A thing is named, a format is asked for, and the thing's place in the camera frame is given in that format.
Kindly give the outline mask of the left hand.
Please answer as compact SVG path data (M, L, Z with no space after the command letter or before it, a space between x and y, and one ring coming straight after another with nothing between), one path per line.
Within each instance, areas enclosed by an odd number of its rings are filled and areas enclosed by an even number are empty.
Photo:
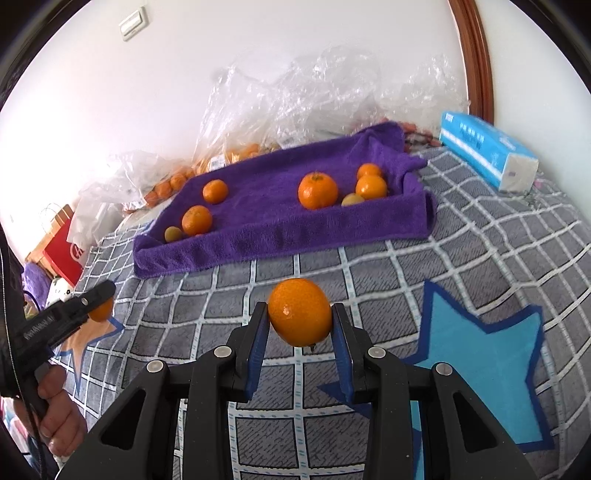
M83 442L87 425L77 405L64 389L66 371L52 365L39 382L38 395L48 402L48 411L39 421L38 431L51 453L57 457L69 457Z

